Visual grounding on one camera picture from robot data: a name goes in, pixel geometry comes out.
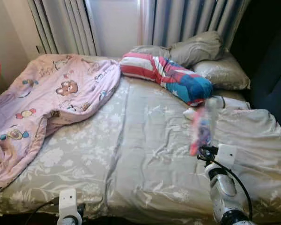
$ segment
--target white wall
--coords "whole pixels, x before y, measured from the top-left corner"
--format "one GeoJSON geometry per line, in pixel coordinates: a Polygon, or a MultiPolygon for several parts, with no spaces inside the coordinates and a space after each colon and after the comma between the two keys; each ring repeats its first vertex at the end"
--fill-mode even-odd
{"type": "Polygon", "coordinates": [[[0,63],[7,84],[25,69],[29,59],[13,27],[3,1],[0,0],[0,63]]]}
{"type": "Polygon", "coordinates": [[[36,45],[42,45],[27,0],[3,0],[15,31],[29,60],[39,56],[36,45]]]}
{"type": "Polygon", "coordinates": [[[137,0],[87,0],[91,29],[101,56],[121,57],[137,45],[137,0]]]}

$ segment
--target pink blanket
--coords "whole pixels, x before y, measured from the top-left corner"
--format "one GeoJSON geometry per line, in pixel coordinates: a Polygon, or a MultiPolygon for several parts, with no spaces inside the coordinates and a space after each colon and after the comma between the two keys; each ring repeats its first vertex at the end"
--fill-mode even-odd
{"type": "Polygon", "coordinates": [[[44,138],[85,120],[116,89],[119,63],[78,55],[43,55],[0,96],[0,190],[39,152],[44,138]]]}

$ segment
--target curtain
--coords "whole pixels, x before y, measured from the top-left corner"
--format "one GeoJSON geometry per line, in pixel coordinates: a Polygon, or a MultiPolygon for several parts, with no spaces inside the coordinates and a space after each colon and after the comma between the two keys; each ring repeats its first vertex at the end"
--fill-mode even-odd
{"type": "Polygon", "coordinates": [[[141,45],[170,46],[216,30],[230,47],[250,0],[139,0],[141,45]]]}
{"type": "Polygon", "coordinates": [[[46,53],[96,55],[83,0],[28,0],[46,53]]]}

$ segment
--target mattress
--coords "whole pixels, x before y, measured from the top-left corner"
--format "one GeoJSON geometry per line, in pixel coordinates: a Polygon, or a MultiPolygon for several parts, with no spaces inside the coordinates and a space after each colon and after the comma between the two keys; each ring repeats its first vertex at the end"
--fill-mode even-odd
{"type": "MultiPolygon", "coordinates": [[[[187,108],[155,83],[122,77],[94,116],[45,139],[35,160],[0,193],[0,213],[31,211],[61,190],[76,188],[89,218],[213,225],[205,163],[189,156],[192,127],[182,115],[187,108]]],[[[218,143],[242,150],[235,172],[252,196],[255,221],[281,222],[281,128],[274,118],[266,110],[222,110],[218,143]],[[258,116],[266,119],[260,122],[258,116]],[[252,142],[247,133],[254,121],[274,128],[256,130],[252,142]]],[[[57,213],[58,208],[41,211],[57,213]]]]}

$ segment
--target pillow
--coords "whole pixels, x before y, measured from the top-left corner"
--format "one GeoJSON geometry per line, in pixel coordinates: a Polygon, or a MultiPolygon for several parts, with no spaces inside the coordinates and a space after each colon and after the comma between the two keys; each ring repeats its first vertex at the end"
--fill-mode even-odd
{"type": "Polygon", "coordinates": [[[189,68],[202,60],[219,59],[222,56],[222,39],[216,31],[207,31],[168,48],[140,45],[134,47],[130,52],[164,57],[189,68]]]}
{"type": "Polygon", "coordinates": [[[215,88],[226,90],[250,89],[250,79],[229,52],[217,61],[202,61],[194,71],[211,81],[215,88]]]}
{"type": "Polygon", "coordinates": [[[123,75],[154,81],[191,106],[212,93],[209,80],[163,57],[130,52],[120,65],[123,75]]]}

